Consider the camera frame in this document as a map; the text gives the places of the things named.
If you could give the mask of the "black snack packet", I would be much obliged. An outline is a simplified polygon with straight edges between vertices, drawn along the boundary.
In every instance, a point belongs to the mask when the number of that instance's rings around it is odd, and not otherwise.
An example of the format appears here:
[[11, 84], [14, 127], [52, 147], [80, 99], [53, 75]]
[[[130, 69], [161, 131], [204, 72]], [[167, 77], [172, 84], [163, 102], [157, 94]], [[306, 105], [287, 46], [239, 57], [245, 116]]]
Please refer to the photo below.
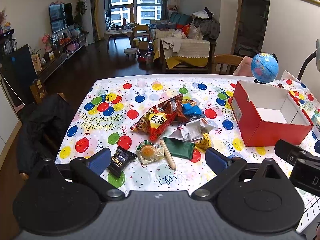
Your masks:
[[114, 155], [111, 156], [111, 162], [108, 166], [109, 171], [117, 178], [120, 178], [124, 169], [137, 158], [135, 153], [132, 153], [121, 146], [118, 146]]

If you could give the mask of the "white silver snack bag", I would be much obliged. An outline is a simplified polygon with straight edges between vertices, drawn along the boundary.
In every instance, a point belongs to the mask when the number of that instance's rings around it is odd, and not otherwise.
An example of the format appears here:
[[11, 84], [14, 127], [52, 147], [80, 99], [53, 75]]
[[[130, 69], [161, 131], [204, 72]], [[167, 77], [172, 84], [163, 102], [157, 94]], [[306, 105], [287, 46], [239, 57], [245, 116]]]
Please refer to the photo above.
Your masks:
[[203, 138], [204, 133], [209, 133], [215, 128], [217, 128], [217, 124], [214, 121], [200, 118], [183, 124], [182, 126], [178, 126], [168, 138], [176, 139], [181, 142], [196, 142]]

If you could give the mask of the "green snack packet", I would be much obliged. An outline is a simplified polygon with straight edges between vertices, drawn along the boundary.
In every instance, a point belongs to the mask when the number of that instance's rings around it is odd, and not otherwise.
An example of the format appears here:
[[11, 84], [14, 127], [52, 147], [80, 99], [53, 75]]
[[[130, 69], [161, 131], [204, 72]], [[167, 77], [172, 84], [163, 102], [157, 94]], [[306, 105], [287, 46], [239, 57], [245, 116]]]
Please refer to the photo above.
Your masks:
[[177, 139], [163, 138], [169, 152], [172, 156], [191, 160], [195, 144], [193, 142], [182, 142]]

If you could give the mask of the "sausage stick snack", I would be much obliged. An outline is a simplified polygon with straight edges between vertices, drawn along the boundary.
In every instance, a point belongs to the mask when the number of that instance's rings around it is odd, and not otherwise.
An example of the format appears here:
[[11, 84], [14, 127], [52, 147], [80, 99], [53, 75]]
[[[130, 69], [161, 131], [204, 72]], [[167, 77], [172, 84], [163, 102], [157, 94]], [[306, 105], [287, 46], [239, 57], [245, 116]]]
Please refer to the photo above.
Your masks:
[[173, 160], [173, 157], [172, 157], [172, 155], [171, 155], [171, 153], [170, 153], [170, 151], [169, 151], [166, 143], [164, 142], [163, 139], [160, 140], [159, 143], [160, 143], [161, 146], [163, 147], [164, 154], [165, 154], [165, 157], [166, 157], [166, 159], [167, 159], [167, 161], [168, 161], [168, 164], [169, 164], [170, 168], [171, 168], [172, 170], [176, 170], [176, 164], [175, 164], [175, 162], [174, 162], [174, 160]]

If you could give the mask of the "braised egg clear packet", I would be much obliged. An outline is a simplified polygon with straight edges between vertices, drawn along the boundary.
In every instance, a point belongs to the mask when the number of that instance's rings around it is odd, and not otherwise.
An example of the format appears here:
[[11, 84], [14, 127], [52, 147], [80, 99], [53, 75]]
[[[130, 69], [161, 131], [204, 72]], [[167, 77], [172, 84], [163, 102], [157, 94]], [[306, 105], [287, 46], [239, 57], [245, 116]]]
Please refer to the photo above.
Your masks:
[[137, 156], [143, 165], [159, 161], [164, 157], [164, 149], [160, 143], [151, 143], [147, 140], [142, 141], [137, 149]]

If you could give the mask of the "blue cookie packet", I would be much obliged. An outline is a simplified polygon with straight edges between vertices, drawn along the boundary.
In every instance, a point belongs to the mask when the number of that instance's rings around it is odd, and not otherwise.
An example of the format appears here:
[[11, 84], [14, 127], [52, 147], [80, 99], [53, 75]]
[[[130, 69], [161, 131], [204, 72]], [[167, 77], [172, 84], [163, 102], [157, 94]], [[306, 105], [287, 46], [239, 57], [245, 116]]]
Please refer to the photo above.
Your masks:
[[182, 112], [185, 116], [192, 118], [193, 116], [200, 118], [203, 116], [203, 110], [198, 105], [185, 103], [182, 105]]

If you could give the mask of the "brown foil snack bag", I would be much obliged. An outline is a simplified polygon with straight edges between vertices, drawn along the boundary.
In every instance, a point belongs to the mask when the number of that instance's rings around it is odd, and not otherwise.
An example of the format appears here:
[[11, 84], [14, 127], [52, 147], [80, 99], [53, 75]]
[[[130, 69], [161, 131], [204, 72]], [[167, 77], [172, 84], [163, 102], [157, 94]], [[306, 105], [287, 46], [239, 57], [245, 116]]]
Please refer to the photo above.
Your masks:
[[188, 122], [189, 119], [183, 114], [182, 98], [183, 94], [181, 93], [161, 102], [158, 106], [163, 109], [166, 114], [173, 115], [174, 121]]

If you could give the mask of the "red yellow chip bag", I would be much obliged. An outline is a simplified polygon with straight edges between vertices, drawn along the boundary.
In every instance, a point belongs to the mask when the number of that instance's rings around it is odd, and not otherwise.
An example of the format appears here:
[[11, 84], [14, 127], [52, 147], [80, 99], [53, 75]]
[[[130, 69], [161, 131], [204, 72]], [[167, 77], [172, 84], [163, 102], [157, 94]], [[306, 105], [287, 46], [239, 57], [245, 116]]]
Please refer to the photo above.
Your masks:
[[133, 126], [131, 131], [141, 131], [149, 136], [150, 141], [157, 140], [169, 127], [177, 116], [177, 111], [166, 113], [164, 109], [153, 106], [148, 109]]

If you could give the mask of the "yellow candy wrapper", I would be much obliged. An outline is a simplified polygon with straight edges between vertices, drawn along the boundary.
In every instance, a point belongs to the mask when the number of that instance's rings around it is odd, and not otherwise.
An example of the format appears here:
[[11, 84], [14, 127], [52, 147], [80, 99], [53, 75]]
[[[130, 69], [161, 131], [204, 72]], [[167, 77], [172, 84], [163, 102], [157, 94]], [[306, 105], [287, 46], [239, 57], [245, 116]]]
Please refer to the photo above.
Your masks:
[[212, 141], [208, 133], [203, 134], [203, 138], [195, 142], [195, 146], [201, 150], [207, 150], [212, 146]]

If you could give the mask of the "tissue pack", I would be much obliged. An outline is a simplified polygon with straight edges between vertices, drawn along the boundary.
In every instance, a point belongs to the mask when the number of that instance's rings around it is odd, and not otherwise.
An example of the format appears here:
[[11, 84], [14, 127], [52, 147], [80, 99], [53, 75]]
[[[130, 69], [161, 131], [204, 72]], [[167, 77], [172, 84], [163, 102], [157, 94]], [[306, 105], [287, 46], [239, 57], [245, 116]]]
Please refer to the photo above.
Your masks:
[[315, 134], [315, 137], [317, 140], [320, 140], [320, 117], [319, 114], [314, 114], [311, 118], [313, 122], [313, 128], [312, 131]]

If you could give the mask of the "red cardboard box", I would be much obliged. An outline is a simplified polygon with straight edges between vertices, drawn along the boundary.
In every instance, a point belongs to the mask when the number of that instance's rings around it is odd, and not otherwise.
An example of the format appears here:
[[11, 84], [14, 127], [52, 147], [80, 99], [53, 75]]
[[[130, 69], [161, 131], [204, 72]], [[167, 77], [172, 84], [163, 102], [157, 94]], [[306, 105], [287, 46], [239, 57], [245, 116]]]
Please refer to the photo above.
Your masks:
[[248, 147], [274, 146], [280, 139], [299, 145], [313, 128], [294, 96], [280, 87], [238, 81], [231, 108]]

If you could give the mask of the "blue desk globe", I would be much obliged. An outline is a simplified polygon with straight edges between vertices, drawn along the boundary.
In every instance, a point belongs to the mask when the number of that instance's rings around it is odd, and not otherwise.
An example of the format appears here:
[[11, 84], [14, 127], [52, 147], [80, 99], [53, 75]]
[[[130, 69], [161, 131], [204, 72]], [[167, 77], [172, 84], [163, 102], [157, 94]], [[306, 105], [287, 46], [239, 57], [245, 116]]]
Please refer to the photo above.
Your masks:
[[274, 54], [259, 53], [253, 57], [251, 72], [256, 83], [272, 82], [279, 72], [278, 60]]

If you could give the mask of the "tv cabinet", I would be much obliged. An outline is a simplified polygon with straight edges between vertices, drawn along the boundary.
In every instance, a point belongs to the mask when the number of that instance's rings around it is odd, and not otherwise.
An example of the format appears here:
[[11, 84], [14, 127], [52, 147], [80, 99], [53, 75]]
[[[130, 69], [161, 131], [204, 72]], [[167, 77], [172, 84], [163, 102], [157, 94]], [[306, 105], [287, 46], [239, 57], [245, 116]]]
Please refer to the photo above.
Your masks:
[[81, 51], [82, 48], [87, 46], [87, 39], [85, 34], [80, 34], [78, 37], [72, 38], [68, 43], [63, 44], [57, 50], [51, 52], [51, 57], [42, 70], [37, 72], [38, 78], [44, 82], [46, 81], [57, 69], [66, 63], [74, 54]]

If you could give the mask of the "coffee table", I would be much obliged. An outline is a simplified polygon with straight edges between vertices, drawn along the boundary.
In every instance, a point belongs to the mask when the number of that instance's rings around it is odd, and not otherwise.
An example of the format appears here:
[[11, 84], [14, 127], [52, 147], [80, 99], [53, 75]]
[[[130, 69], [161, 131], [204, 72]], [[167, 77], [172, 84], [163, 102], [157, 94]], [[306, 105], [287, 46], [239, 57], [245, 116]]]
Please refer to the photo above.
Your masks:
[[130, 42], [130, 46], [132, 46], [132, 38], [133, 38], [133, 29], [129, 28], [129, 29], [114, 29], [114, 30], [107, 30], [104, 33], [104, 39], [107, 41], [107, 53], [109, 51], [109, 46], [110, 46], [110, 39], [113, 38], [114, 39], [114, 43], [116, 43], [116, 38], [119, 37], [128, 37], [129, 38], [129, 42]]

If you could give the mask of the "television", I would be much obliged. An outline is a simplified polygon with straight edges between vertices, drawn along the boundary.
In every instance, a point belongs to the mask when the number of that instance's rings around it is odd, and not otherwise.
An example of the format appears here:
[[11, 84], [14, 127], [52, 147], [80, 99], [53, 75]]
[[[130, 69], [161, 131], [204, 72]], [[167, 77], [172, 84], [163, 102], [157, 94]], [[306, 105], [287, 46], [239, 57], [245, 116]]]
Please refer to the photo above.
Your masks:
[[73, 25], [72, 4], [51, 4], [49, 6], [49, 17], [52, 33], [56, 33]]

